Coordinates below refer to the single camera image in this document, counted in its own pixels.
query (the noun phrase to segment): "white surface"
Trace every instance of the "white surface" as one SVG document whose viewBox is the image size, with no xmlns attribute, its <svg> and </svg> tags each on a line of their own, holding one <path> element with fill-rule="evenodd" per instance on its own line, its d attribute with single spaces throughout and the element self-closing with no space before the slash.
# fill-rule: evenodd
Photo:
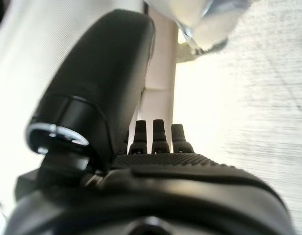
<svg viewBox="0 0 302 235">
<path fill-rule="evenodd" d="M 302 235 L 302 0 L 256 2 L 223 51 L 177 65 L 174 99 L 194 150 L 263 178 Z"/>
<path fill-rule="evenodd" d="M 155 25 L 156 39 L 153 58 L 146 76 L 146 89 L 173 91 L 176 68 L 177 26 L 174 21 L 164 17 L 152 8 L 149 8 L 149 15 Z"/>
</svg>

